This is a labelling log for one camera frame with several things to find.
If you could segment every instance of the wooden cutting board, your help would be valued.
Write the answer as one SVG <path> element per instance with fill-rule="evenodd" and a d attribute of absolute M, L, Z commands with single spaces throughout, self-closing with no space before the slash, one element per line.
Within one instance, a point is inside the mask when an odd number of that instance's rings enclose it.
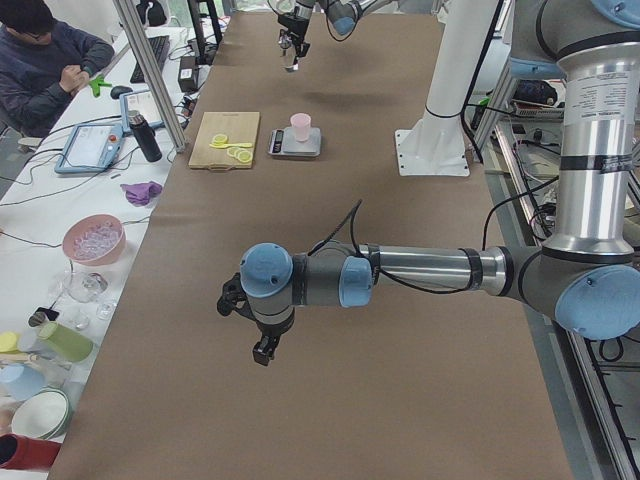
<path fill-rule="evenodd" d="M 229 143 L 252 143 L 253 147 L 247 150 L 253 154 L 259 123 L 260 112 L 205 112 L 189 159 L 189 167 L 220 171 L 251 168 L 253 161 L 242 163 L 229 156 L 226 149 L 212 148 L 209 144 L 214 135 L 224 133 L 229 138 Z"/>

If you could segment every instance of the green cup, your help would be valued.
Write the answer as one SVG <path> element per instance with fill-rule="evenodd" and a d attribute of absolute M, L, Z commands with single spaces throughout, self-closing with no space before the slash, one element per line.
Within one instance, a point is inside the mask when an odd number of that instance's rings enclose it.
<path fill-rule="evenodd" d="M 80 362 L 93 350 L 93 342 L 57 322 L 45 323 L 38 338 L 51 350 L 70 362 Z"/>

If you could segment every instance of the pink bowl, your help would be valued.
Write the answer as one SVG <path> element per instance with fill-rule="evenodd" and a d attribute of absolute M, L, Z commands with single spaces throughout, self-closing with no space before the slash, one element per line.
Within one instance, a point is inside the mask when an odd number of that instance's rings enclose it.
<path fill-rule="evenodd" d="M 115 245 L 113 245 L 110 250 L 98 257 L 89 259 L 77 258 L 74 249 L 76 239 L 81 239 L 86 233 L 90 232 L 92 228 L 99 228 L 104 225 L 105 222 L 110 222 L 113 226 L 112 228 L 119 233 L 118 241 L 115 243 Z M 108 214 L 91 215 L 90 217 L 83 218 L 73 227 L 71 227 L 69 231 L 67 231 L 64 239 L 62 240 L 62 251 L 69 259 L 73 260 L 74 262 L 77 262 L 81 265 L 95 267 L 98 265 L 108 265 L 115 262 L 124 250 L 126 243 L 127 241 L 124 234 L 124 228 L 122 227 L 122 223 L 120 222 L 120 220 Z"/>

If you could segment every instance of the computer mouse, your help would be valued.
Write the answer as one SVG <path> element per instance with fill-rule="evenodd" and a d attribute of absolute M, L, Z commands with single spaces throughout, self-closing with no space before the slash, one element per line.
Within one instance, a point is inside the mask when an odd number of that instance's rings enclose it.
<path fill-rule="evenodd" d="M 131 87 L 127 87 L 126 85 L 116 85 L 111 89 L 111 98 L 117 100 L 118 98 L 120 98 L 120 95 L 129 92 L 133 92 L 133 89 Z"/>

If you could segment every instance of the keyboard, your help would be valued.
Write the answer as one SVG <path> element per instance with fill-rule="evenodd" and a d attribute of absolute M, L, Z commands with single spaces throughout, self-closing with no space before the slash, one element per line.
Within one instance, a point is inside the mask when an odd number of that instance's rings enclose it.
<path fill-rule="evenodd" d="M 149 43 L 151 44 L 153 55 L 156 57 L 156 61 L 158 62 L 158 67 L 160 67 L 160 71 L 162 71 L 164 62 L 167 60 L 167 56 L 169 55 L 169 35 L 151 37 L 149 38 Z M 131 83 L 144 83 L 144 74 L 142 73 L 139 63 L 136 63 L 136 68 L 133 69 Z"/>

